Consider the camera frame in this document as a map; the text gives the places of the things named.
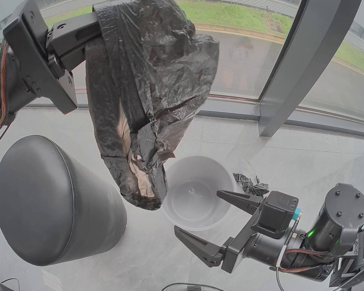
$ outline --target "gray tile floor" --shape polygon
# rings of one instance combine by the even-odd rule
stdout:
[[[51,138],[113,182],[100,158],[88,111],[77,110],[66,116],[55,109],[20,111],[0,143],[0,159],[16,140],[30,134]],[[272,138],[259,138],[256,122],[196,117],[175,155],[194,153],[214,156],[231,171],[237,169],[239,157],[247,159],[270,190],[299,197],[303,229],[311,226],[325,193],[337,182],[351,183],[364,193],[364,138],[287,126]],[[160,291],[179,281],[211,284],[226,291],[278,290],[274,272],[264,265],[246,259],[233,274],[209,269],[175,238],[173,226],[160,211],[148,212],[128,203],[126,208],[127,228],[112,250],[43,268],[59,278],[60,284],[53,285],[57,291]],[[199,236],[220,245],[234,237],[249,217],[231,208],[226,221],[199,232]],[[44,283],[42,268],[16,256],[0,231],[0,281],[10,277],[19,278],[22,290],[53,290]],[[286,291],[327,288],[327,282],[314,283],[289,274],[282,274],[281,280]],[[15,282],[8,282],[8,286],[17,289]]]

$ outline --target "curb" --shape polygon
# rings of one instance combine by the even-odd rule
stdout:
[[[255,30],[236,28],[236,27],[232,27],[232,26],[195,24],[195,23],[194,23],[194,25],[197,30],[204,30],[204,31],[209,31],[209,32],[231,33],[231,34],[240,35],[240,36],[250,36],[252,38],[267,40],[267,41],[281,43],[281,44],[283,44],[286,40],[286,38],[281,37],[281,36],[276,36],[276,35],[272,35],[269,33],[258,32]],[[333,57],[332,61],[336,62],[337,64],[343,65],[364,76],[364,72],[361,69],[357,68],[356,66],[354,66],[340,58]]]

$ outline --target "bucket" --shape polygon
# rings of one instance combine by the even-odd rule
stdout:
[[[168,192],[161,212],[172,224],[188,231],[219,225],[231,205],[216,196],[218,190],[236,191],[232,173],[207,155],[177,159],[166,169]]]

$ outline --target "blue connector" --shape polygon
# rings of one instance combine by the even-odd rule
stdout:
[[[299,208],[297,208],[296,210],[295,210],[295,212],[294,212],[294,214],[293,214],[293,217],[291,218],[291,219],[293,219],[293,220],[297,220],[298,219],[298,216],[299,216],[299,214],[301,213],[301,209],[299,209]]]

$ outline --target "black plastic bag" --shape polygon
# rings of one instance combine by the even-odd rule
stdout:
[[[196,35],[174,0],[93,7],[102,38],[86,45],[87,94],[101,157],[121,195],[156,210],[174,157],[217,71],[219,43]]]

